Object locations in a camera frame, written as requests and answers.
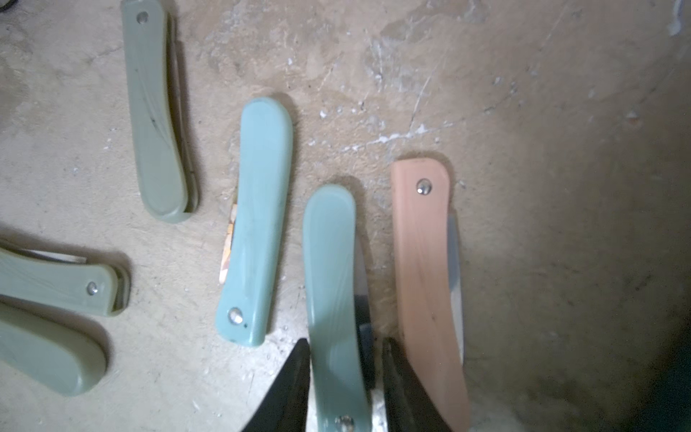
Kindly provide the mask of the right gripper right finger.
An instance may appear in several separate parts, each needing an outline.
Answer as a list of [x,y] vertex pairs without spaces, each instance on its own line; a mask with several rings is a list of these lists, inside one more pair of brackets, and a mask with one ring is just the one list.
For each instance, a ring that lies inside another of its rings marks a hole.
[[389,431],[451,431],[395,338],[383,340],[383,390]]

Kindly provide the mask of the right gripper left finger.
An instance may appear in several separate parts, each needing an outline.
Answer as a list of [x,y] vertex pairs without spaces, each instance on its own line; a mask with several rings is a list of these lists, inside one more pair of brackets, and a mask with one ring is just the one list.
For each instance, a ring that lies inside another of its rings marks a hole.
[[301,338],[243,431],[305,431],[310,386],[311,348]]

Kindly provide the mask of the pink folding knife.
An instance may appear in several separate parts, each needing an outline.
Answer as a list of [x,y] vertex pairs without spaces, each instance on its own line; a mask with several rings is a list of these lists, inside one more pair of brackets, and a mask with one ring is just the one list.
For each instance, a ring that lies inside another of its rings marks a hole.
[[392,164],[399,334],[406,357],[453,431],[470,427],[464,376],[460,241],[451,178],[433,158]]

